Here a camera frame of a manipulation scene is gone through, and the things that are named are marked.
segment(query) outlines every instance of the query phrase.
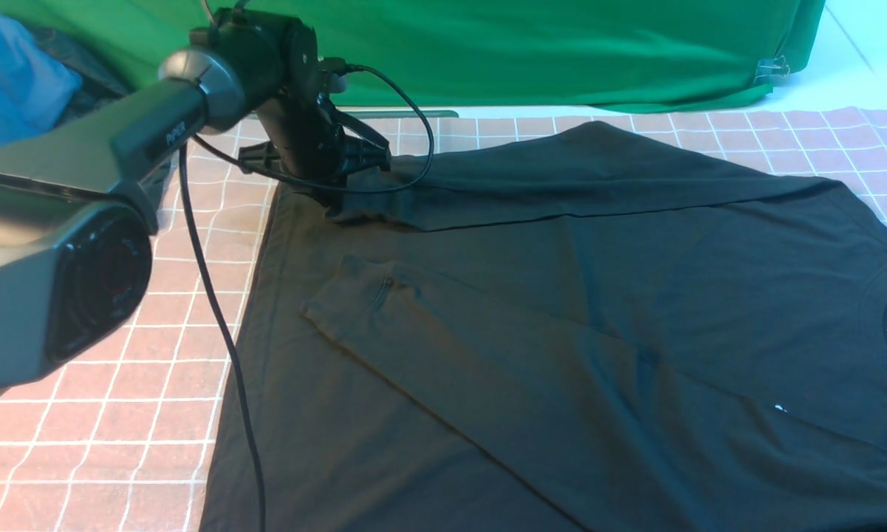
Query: black cable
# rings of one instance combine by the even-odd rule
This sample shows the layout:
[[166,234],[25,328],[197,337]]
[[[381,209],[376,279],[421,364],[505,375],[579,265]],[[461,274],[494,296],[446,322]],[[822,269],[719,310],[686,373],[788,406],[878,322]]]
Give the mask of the black cable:
[[207,300],[210,302],[210,308],[213,310],[213,317],[216,317],[217,326],[220,327],[220,333],[223,335],[223,341],[227,344],[227,351],[230,353],[230,365],[233,367],[233,377],[236,380],[236,394],[240,400],[240,414],[243,415],[243,430],[247,435],[247,447],[250,448],[250,457],[253,462],[253,472],[256,474],[256,491],[258,504],[260,505],[260,532],[265,530],[265,481],[263,478],[263,465],[260,462],[260,451],[256,447],[256,435],[253,433],[253,424],[250,420],[250,407],[247,405],[247,387],[243,379],[243,367],[240,364],[240,354],[237,353],[236,344],[233,343],[233,334],[230,334],[230,328],[227,327],[227,320],[224,320],[223,310],[220,309],[220,302],[217,301],[216,292],[213,290],[213,282],[210,281],[210,272],[207,271],[207,259],[204,257],[203,246],[200,245],[200,238],[197,236],[196,221],[194,221],[194,208],[191,205],[191,191],[187,183],[187,145],[180,147],[180,201],[184,205],[184,218],[187,219],[187,232],[191,236],[191,246],[194,247],[194,258],[197,261],[197,268],[200,269],[200,279],[204,282],[204,290],[207,293]]
[[430,126],[430,121],[427,119],[426,115],[423,114],[423,111],[420,111],[420,108],[414,103],[413,100],[410,100],[410,97],[403,91],[402,88],[398,87],[398,85],[387,78],[382,72],[376,70],[375,68],[371,68],[369,66],[363,66],[359,64],[349,64],[348,65],[349,72],[369,72],[373,75],[376,75],[381,81],[387,83],[387,85],[394,89],[402,99],[410,106],[411,109],[414,110],[417,117],[420,121],[423,122],[423,127],[427,130],[427,140],[430,142],[430,147],[427,151],[427,158],[423,164],[423,169],[420,171],[419,175],[417,175],[416,179],[405,183],[400,186],[392,186],[391,188],[379,188],[375,189],[375,191],[356,191],[353,188],[344,188],[344,186],[329,186],[329,185],[319,185],[318,183],[312,183],[309,181],[305,181],[304,179],[298,179],[292,177],[291,175],[285,175],[274,171],[267,171],[263,168],[251,168],[250,166],[244,165],[240,163],[240,161],[231,157],[230,155],[224,154],[223,151],[220,151],[217,148],[211,146],[206,140],[204,140],[200,135],[194,135],[194,142],[201,145],[206,151],[209,151],[214,156],[220,158],[223,161],[230,163],[231,165],[237,166],[243,172],[255,172],[260,174],[261,176],[268,177],[270,179],[275,179],[278,181],[286,182],[290,185],[296,186],[305,186],[305,188],[315,189],[315,191],[325,191],[325,192],[340,192],[343,194],[359,194],[359,195],[368,195],[368,194],[390,194],[393,192],[406,191],[407,188],[410,188],[413,185],[416,185],[420,182],[421,179],[426,177],[427,173],[430,171],[430,166],[434,161],[434,129]]
[[206,13],[207,13],[207,20],[209,20],[210,25],[213,26],[214,25],[213,11],[210,10],[210,4],[207,3],[207,0],[200,0],[200,4],[201,4],[201,6],[203,6],[204,11],[206,11]]

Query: pink tiled surface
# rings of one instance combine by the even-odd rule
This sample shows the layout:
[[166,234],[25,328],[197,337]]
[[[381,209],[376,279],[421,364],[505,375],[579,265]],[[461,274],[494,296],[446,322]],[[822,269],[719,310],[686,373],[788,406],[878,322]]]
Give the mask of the pink tiled surface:
[[[440,151],[467,151],[604,120],[659,141],[772,173],[848,184],[887,225],[887,111],[433,119]],[[373,120],[398,154],[422,154],[416,119]],[[254,120],[211,138],[264,139]],[[273,184],[193,150],[194,208],[233,331]],[[0,400],[0,531],[196,530],[228,362],[198,280],[177,184],[155,242],[150,292],[108,340]]]

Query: black t-shirt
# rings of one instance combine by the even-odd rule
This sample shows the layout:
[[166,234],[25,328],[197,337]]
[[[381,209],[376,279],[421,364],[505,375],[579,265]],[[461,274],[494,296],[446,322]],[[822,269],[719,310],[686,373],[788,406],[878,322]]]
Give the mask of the black t-shirt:
[[[324,203],[278,195],[240,339],[270,529],[887,526],[887,228],[839,182],[592,123]],[[235,408],[205,530],[255,519]]]

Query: green backdrop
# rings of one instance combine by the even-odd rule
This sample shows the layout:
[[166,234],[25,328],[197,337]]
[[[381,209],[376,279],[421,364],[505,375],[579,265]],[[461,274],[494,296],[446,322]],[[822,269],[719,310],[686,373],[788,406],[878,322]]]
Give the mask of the green backdrop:
[[[738,107],[770,93],[759,61],[807,63],[824,0],[254,0],[318,31],[323,55],[369,64],[420,105],[589,104],[630,112]],[[57,27],[127,81],[206,17],[199,0],[0,0]],[[358,74],[345,105],[402,105]]]

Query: cable connector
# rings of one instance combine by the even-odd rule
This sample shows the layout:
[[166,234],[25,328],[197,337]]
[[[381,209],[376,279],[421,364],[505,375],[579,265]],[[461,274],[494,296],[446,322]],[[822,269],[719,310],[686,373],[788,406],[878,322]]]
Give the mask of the cable connector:
[[362,72],[363,67],[359,64],[349,64],[348,61],[340,57],[327,57],[318,61],[318,70],[331,72],[335,75],[345,75],[352,72]]

